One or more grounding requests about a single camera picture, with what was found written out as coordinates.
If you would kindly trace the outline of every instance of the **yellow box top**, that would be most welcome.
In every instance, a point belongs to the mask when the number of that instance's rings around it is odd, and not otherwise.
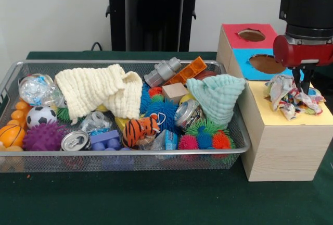
[[[248,81],[254,99],[257,103],[261,118],[268,126],[293,126],[293,125],[333,125],[333,115],[324,103],[320,103],[323,113],[319,116],[296,114],[296,118],[288,121],[281,111],[273,111],[272,103],[265,99],[265,82]]]

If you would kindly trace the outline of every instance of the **blue spiky ball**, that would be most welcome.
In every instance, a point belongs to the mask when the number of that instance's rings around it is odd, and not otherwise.
[[[179,130],[175,126],[174,116],[178,109],[178,105],[174,104],[169,100],[165,100],[165,102],[155,102],[148,106],[145,117],[149,117],[151,114],[155,113],[163,113],[166,116],[164,123],[159,125],[161,131],[169,130],[174,133],[178,133]]]
[[[213,147],[213,137],[207,133],[199,133],[197,135],[199,149],[208,149]]]
[[[144,83],[142,86],[140,114],[146,113],[148,106],[151,104],[151,99],[148,90],[149,86],[146,83]]]

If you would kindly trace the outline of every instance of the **cream knitted cloth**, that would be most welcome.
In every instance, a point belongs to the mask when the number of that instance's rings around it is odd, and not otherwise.
[[[67,102],[72,124],[101,104],[116,117],[139,118],[143,83],[136,72],[125,73],[116,64],[100,69],[63,70],[55,80]]]

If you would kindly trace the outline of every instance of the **black cable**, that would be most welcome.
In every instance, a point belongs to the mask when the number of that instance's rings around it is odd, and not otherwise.
[[[90,50],[93,51],[96,45],[98,45],[100,51],[103,51],[101,44],[98,42],[95,42]]]

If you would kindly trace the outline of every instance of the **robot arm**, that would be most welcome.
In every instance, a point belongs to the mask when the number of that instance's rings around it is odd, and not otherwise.
[[[296,85],[308,93],[315,67],[333,63],[333,0],[281,0],[280,19],[287,29],[274,41],[275,59],[292,69]]]

